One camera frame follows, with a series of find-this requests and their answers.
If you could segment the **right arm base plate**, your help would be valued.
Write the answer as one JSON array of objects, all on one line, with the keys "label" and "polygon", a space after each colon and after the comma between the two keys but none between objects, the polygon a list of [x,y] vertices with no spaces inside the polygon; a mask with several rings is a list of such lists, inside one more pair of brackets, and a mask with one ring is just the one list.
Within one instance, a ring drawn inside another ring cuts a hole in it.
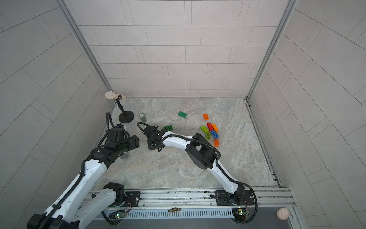
[{"label": "right arm base plate", "polygon": [[244,190],[240,194],[231,194],[225,190],[216,190],[215,194],[210,195],[216,200],[217,206],[254,206],[255,200],[250,190]]}]

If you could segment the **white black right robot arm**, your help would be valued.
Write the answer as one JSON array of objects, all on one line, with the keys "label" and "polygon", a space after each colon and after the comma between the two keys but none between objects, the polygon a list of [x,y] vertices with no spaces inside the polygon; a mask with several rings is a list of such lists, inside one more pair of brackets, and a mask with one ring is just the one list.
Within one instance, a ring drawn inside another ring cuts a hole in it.
[{"label": "white black right robot arm", "polygon": [[206,141],[201,134],[184,136],[166,129],[159,130],[158,126],[151,126],[146,123],[139,122],[137,125],[146,126],[146,128],[140,130],[147,137],[150,150],[157,149],[161,151],[164,147],[184,150],[197,167],[208,170],[220,182],[229,194],[232,203],[240,205],[242,202],[248,201],[249,198],[245,198],[245,195],[253,197],[253,201],[256,203],[256,195],[252,187],[234,179],[229,174],[219,161],[221,158],[219,150]]}]

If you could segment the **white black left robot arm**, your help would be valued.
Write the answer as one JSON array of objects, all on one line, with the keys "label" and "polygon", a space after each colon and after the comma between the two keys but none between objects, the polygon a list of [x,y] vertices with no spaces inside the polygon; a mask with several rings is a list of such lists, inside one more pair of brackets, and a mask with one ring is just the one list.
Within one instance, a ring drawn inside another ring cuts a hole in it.
[{"label": "white black left robot arm", "polygon": [[43,214],[34,214],[29,229],[83,229],[107,207],[128,202],[124,186],[110,182],[98,195],[81,207],[85,196],[99,177],[124,153],[140,146],[136,135],[124,128],[109,129],[98,146],[82,162],[81,170],[62,195]]}]

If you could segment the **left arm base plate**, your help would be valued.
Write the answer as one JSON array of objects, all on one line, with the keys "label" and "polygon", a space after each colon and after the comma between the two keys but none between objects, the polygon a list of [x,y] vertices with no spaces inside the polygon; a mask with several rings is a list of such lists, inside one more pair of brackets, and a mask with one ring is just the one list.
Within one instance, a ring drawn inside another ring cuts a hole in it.
[{"label": "left arm base plate", "polygon": [[141,193],[139,191],[117,192],[116,199],[110,208],[138,207]]}]

